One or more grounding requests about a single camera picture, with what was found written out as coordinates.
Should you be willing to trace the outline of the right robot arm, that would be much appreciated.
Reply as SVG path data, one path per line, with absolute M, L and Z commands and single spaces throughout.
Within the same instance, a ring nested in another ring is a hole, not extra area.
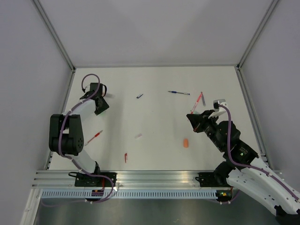
M 282 180 L 240 139 L 232 119 L 217 122 L 213 110 L 187 114 L 195 133 L 205 133 L 225 159 L 214 171 L 214 182 L 229 185 L 247 194 L 268 209 L 280 224 L 300 221 L 300 194 Z

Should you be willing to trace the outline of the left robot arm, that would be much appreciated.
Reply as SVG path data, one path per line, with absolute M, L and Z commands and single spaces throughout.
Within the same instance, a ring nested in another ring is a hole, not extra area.
M 101 174 L 98 163 L 84 149 L 82 128 L 82 122 L 90 115 L 99 115 L 109 108 L 104 99 L 106 93 L 106 85 L 92 82 L 89 91 L 85 92 L 73 108 L 50 117 L 49 149 L 69 159 L 77 167 L 77 187 L 111 186 L 112 179 Z

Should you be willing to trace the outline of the blue gel pen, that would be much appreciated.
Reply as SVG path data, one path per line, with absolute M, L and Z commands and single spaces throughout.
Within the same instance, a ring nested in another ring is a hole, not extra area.
M 185 92 L 178 92 L 178 91 L 173 91 L 173 90 L 169 90 L 168 91 L 169 93 L 172 93 L 172 94 L 182 94 L 182 95 L 190 95 L 190 93 L 185 93 Z

